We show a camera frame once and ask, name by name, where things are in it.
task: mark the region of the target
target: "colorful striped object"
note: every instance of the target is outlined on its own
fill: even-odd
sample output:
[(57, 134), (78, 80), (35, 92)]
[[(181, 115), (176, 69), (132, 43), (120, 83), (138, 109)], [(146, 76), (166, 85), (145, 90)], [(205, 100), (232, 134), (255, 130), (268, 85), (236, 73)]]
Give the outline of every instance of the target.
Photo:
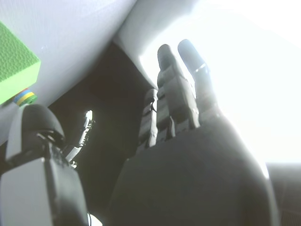
[(33, 102), (36, 101), (37, 98), (38, 97), (29, 89), (24, 89), (22, 92), (15, 95), (14, 102), (18, 106), (22, 106), (24, 104), (32, 104)]

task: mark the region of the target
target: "robotic hand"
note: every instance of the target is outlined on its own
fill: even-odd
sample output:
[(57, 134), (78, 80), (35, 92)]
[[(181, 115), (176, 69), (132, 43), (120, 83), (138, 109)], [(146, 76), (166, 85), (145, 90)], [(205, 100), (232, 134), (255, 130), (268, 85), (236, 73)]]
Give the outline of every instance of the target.
[(88, 226), (77, 172), (62, 155), (64, 133), (41, 105), (22, 106), (12, 123), (0, 181), (2, 226)]

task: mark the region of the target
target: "green foam block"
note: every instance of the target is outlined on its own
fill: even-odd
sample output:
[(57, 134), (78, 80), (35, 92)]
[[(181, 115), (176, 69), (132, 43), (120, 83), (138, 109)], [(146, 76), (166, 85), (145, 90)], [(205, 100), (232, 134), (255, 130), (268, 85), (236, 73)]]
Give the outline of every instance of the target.
[(41, 61), (0, 22), (0, 104), (37, 81)]

